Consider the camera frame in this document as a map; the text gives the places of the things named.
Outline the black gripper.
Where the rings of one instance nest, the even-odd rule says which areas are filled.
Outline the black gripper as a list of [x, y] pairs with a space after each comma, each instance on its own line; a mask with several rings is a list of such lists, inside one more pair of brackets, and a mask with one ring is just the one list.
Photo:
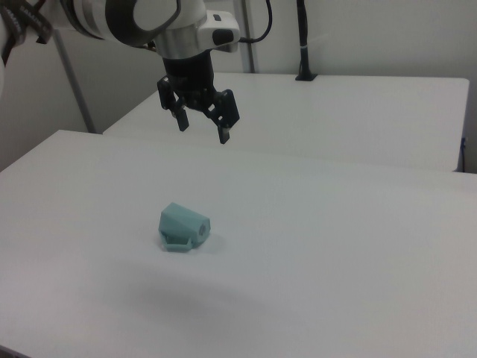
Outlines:
[[230, 138], [230, 129], [240, 119], [233, 91], [215, 91], [214, 71], [210, 51], [194, 57], [163, 59], [167, 76], [157, 82], [159, 100], [164, 110], [176, 119], [180, 131], [189, 127], [185, 105], [203, 111], [218, 129], [219, 142], [224, 145]]

